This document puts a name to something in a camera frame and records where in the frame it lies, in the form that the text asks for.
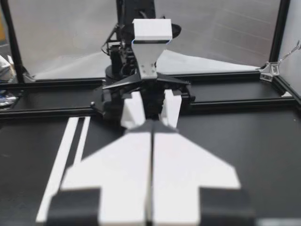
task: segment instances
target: white object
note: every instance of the white object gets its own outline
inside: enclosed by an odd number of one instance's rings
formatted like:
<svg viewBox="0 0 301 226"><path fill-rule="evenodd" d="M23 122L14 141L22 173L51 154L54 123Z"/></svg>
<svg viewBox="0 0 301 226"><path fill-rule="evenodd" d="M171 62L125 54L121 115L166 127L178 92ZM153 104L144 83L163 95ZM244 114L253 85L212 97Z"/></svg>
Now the white object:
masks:
<svg viewBox="0 0 301 226"><path fill-rule="evenodd" d="M62 190L101 188L102 226L143 226L149 206L151 133L128 133L70 167Z"/></svg>
<svg viewBox="0 0 301 226"><path fill-rule="evenodd" d="M238 65L218 60L188 56L165 50L157 61L157 72L162 74L198 74L256 71L258 67Z"/></svg>
<svg viewBox="0 0 301 226"><path fill-rule="evenodd" d="M281 97L291 97L292 95L289 92L285 92Z"/></svg>
<svg viewBox="0 0 301 226"><path fill-rule="evenodd" d="M79 118L69 118L68 120L36 218L36 223L39 225L46 222L50 201L59 190L78 121Z"/></svg>
<svg viewBox="0 0 301 226"><path fill-rule="evenodd" d="M6 68L10 66L10 63L1 55L0 55L0 66L2 68Z"/></svg>
<svg viewBox="0 0 301 226"><path fill-rule="evenodd" d="M132 129L145 122L143 101L140 92L131 93L131 99L125 99L121 117L121 126Z"/></svg>
<svg viewBox="0 0 301 226"><path fill-rule="evenodd" d="M239 189L235 168L177 133L154 135L153 224L201 225L199 188Z"/></svg>
<svg viewBox="0 0 301 226"><path fill-rule="evenodd" d="M173 38L170 19L134 19L135 41L169 41Z"/></svg>
<svg viewBox="0 0 301 226"><path fill-rule="evenodd" d="M155 62L173 38L170 19L135 19L135 41L132 49L138 62L141 79L156 79Z"/></svg>
<svg viewBox="0 0 301 226"><path fill-rule="evenodd" d="M165 90L164 94L165 99L163 102L160 120L164 125L176 128L181 109L182 97L181 95L174 96L171 89Z"/></svg>

